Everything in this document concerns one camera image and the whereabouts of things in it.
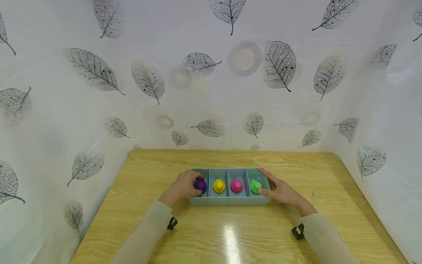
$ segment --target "tray compartment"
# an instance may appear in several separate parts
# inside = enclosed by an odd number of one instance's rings
[[[248,182],[248,176],[246,174],[246,169],[228,169],[228,181],[229,181],[229,193],[230,197],[250,197],[251,196],[251,188]],[[243,190],[239,193],[235,193],[230,188],[230,184],[234,179],[240,180],[243,184]]]
[[[222,193],[216,193],[212,188],[217,179],[222,180],[226,185],[226,188]],[[210,169],[210,177],[208,181],[209,197],[230,197],[229,189],[230,186],[228,185],[227,169]]]
[[[191,171],[196,171],[202,173],[204,176],[204,181],[207,183],[207,191],[202,194],[200,197],[209,197],[209,191],[210,191],[210,185],[209,185],[209,179],[210,179],[210,170],[209,169],[191,169]]]
[[[260,182],[262,184],[262,187],[265,189],[270,189],[270,185],[268,184],[268,180],[267,177],[260,173],[257,169],[253,168],[253,169],[246,169],[246,173],[248,175],[248,182],[249,182],[249,189],[250,189],[250,184],[253,180],[257,180],[258,182]],[[261,194],[254,194],[253,192],[251,192],[251,197],[264,197]]]

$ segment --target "rubber duck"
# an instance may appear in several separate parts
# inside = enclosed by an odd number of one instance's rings
[[[257,180],[251,181],[251,192],[253,192],[254,194],[259,194],[259,188],[262,188],[262,184],[260,182],[258,182]]]
[[[232,183],[230,183],[230,189],[232,189],[234,193],[239,193],[243,190],[243,184],[239,179],[234,179]]]
[[[201,178],[196,179],[196,181],[193,183],[193,187],[197,190],[202,190],[202,194],[207,191],[207,183]]]
[[[224,182],[220,179],[217,179],[214,184],[212,185],[212,188],[216,193],[222,193],[224,192],[224,189],[226,188],[226,185]]]

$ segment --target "sleeve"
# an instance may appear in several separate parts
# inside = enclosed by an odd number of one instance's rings
[[[155,201],[111,263],[147,263],[171,218],[171,208]]]
[[[323,264],[359,264],[358,259],[341,240],[337,230],[322,214],[301,218],[309,246]]]

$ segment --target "hand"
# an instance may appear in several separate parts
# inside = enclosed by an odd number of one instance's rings
[[[294,206],[302,217],[317,213],[312,204],[305,197],[290,187],[287,182],[275,177],[269,171],[266,171],[263,168],[258,168],[258,171],[267,177],[270,185],[275,186],[274,190],[260,188],[258,190],[260,194],[266,197],[271,197],[272,199],[281,203]]]
[[[193,182],[196,178],[204,179],[204,176],[195,171],[179,173],[177,179],[161,194],[158,201],[172,208],[180,199],[202,195],[202,190],[197,190],[193,187]]]

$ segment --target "yellow rubber duck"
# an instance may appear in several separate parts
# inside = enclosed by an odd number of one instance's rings
[[[214,184],[212,185],[212,188],[216,193],[222,193],[226,189],[226,185],[224,182],[220,179],[217,179]]]

